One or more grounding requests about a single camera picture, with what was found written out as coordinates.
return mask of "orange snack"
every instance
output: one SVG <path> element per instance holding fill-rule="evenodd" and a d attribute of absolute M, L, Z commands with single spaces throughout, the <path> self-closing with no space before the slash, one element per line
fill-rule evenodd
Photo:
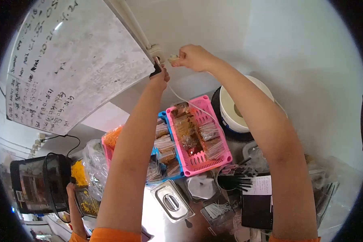
<path fill-rule="evenodd" d="M 123 126 L 121 125 L 113 130 L 110 130 L 109 132 L 104 134 L 104 136 L 102 137 L 104 140 L 104 144 L 107 145 L 110 149 L 114 150 L 114 147 L 116 146 L 117 138 L 121 133 L 122 127 Z"/>

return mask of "orange shirt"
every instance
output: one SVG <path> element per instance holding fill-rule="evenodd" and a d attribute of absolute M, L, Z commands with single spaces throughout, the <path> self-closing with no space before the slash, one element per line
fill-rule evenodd
<path fill-rule="evenodd" d="M 321 237 L 309 240 L 286 240 L 271 236 L 269 242 L 320 242 L 320 239 Z M 69 242 L 87 242 L 87 240 L 72 233 Z M 112 228 L 96 228 L 91 235 L 90 242 L 141 242 L 141 235 Z"/>

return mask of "white container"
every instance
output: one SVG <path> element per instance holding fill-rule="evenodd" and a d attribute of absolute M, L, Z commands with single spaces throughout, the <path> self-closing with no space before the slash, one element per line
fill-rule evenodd
<path fill-rule="evenodd" d="M 255 77 L 245 75 L 249 80 L 251 80 L 254 85 L 256 85 L 259 89 L 261 89 L 272 101 L 274 101 L 273 95 L 270 92 L 269 88 L 265 84 L 263 84 L 260 80 Z M 229 129 L 238 133 L 247 133 L 250 132 L 247 124 L 240 113 L 235 110 L 235 104 L 226 89 L 222 86 L 219 93 L 219 103 L 220 103 L 220 111 L 222 118 L 225 122 L 225 125 L 228 126 Z"/>

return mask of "forearm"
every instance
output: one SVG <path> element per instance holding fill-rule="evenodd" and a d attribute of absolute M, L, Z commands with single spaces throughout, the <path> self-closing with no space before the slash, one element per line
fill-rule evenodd
<path fill-rule="evenodd" d="M 224 86 L 268 161 L 282 160 L 288 150 L 301 150 L 285 114 L 256 85 L 222 60 L 210 71 Z"/>
<path fill-rule="evenodd" d="M 219 60 L 210 72 L 232 97 L 269 164 L 274 236 L 316 238 L 312 184 L 304 151 L 290 121 L 256 85 L 224 61 Z"/>
<path fill-rule="evenodd" d="M 68 197 L 68 207 L 70 210 L 70 224 L 73 227 L 73 232 L 86 239 L 86 230 L 83 225 L 81 213 L 79 213 L 77 204 L 75 203 L 75 195 L 72 194 Z"/>
<path fill-rule="evenodd" d="M 117 139 L 97 227 L 141 231 L 146 173 L 162 93 L 158 82 L 151 80 Z"/>

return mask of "white paper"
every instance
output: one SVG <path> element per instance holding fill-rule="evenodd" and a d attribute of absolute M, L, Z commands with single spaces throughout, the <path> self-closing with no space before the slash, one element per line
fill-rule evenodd
<path fill-rule="evenodd" d="M 271 176 L 253 177 L 251 179 L 253 185 L 243 191 L 243 195 L 272 195 L 272 179 Z"/>

